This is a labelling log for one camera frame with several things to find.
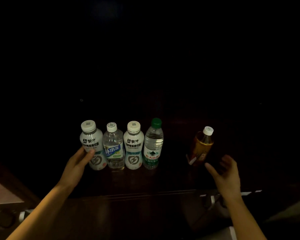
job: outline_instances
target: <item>clear liquid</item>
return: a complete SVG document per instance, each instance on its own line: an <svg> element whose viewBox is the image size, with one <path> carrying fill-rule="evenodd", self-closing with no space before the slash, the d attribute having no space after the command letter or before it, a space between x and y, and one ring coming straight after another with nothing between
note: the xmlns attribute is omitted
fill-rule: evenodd
<svg viewBox="0 0 300 240"><path fill-rule="evenodd" d="M158 150L162 148L163 143L164 133L162 129L155 129L153 127L150 127L144 137L144 146L150 150ZM145 161L143 161L143 165L146 169L154 169L158 166L158 164L148 165Z"/></svg>
<svg viewBox="0 0 300 240"><path fill-rule="evenodd" d="M106 131L102 138L103 145L108 147L113 147L120 145L121 154L123 155L121 158L107 158L108 166L112 169L121 170L124 169L124 134L121 130L117 129L115 132Z"/></svg>

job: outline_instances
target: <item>white bottle cap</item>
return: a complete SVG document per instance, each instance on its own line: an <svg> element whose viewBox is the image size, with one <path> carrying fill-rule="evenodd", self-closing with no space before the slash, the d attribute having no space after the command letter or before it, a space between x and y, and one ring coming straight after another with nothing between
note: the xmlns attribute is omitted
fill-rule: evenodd
<svg viewBox="0 0 300 240"><path fill-rule="evenodd" d="M203 133L207 136L211 136L213 133L213 129L210 126L206 126L203 129Z"/></svg>
<svg viewBox="0 0 300 240"><path fill-rule="evenodd" d="M117 124L115 122L110 122L107 124L108 132L115 132L117 130Z"/></svg>
<svg viewBox="0 0 300 240"><path fill-rule="evenodd" d="M96 129L96 123L93 120L86 120L81 123L83 132L92 132Z"/></svg>
<svg viewBox="0 0 300 240"><path fill-rule="evenodd" d="M130 121L127 125L128 132L138 133L140 131L141 125L138 121Z"/></svg>

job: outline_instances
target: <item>bottle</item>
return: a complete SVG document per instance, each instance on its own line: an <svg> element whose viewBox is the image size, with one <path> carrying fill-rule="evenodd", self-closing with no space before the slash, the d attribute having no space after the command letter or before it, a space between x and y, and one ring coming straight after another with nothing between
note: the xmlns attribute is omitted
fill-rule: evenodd
<svg viewBox="0 0 300 240"><path fill-rule="evenodd" d="M147 169L154 169L158 166L158 159L164 143L164 133L161 129L161 124L162 121L159 118L152 119L151 126L145 134L143 165Z"/></svg>
<svg viewBox="0 0 300 240"><path fill-rule="evenodd" d="M140 130L141 125L138 121L130 121L127 131L123 135L126 148L125 164L128 169L138 169L142 165L142 146L145 136Z"/></svg>
<svg viewBox="0 0 300 240"><path fill-rule="evenodd" d="M89 165L94 170L101 170L107 166L107 159L103 151L102 131L96 127L93 120L86 120L81 123L80 141L86 152L91 149L95 150L93 158L89 161Z"/></svg>
<svg viewBox="0 0 300 240"><path fill-rule="evenodd" d="M206 126L203 131L197 132L190 153L186 155L188 164L198 166L203 163L213 145L212 133L213 129L209 126Z"/></svg>
<svg viewBox="0 0 300 240"><path fill-rule="evenodd" d="M124 137L123 132L117 129L117 124L107 124L107 131L104 133L102 142L108 166L112 169L124 169Z"/></svg>

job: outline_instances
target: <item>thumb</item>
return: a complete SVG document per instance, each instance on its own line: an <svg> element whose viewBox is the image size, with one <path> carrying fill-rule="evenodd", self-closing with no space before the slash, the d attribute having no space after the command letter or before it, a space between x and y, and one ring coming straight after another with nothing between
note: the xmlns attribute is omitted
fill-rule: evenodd
<svg viewBox="0 0 300 240"><path fill-rule="evenodd" d="M86 156L79 162L80 167L84 167L94 156L94 149L90 149L90 151L86 154Z"/></svg>
<svg viewBox="0 0 300 240"><path fill-rule="evenodd" d="M217 173L217 171L214 169L214 167L211 166L211 164L209 163L205 163L204 166L206 167L206 169L208 170L208 172L212 175L212 177L214 179L216 179L217 177L220 176L220 174Z"/></svg>

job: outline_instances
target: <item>bottle cap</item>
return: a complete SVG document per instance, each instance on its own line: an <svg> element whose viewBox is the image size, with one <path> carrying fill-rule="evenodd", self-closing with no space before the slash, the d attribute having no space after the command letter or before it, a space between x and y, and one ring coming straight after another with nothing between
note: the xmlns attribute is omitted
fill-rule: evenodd
<svg viewBox="0 0 300 240"><path fill-rule="evenodd" d="M83 132L92 132L96 129L96 123L93 120L86 120L81 123Z"/></svg>
<svg viewBox="0 0 300 240"><path fill-rule="evenodd" d="M140 131L141 125L138 121L130 121L127 125L128 132L138 133Z"/></svg>
<svg viewBox="0 0 300 240"><path fill-rule="evenodd" d="M117 124L115 122L110 122L107 124L108 132L115 132L117 130Z"/></svg>
<svg viewBox="0 0 300 240"><path fill-rule="evenodd" d="M207 136L211 136L213 133L213 129L210 126L206 126L203 129L203 133Z"/></svg>
<svg viewBox="0 0 300 240"><path fill-rule="evenodd" d="M154 118L151 121L151 126L155 129L161 128L162 121L159 118Z"/></svg>

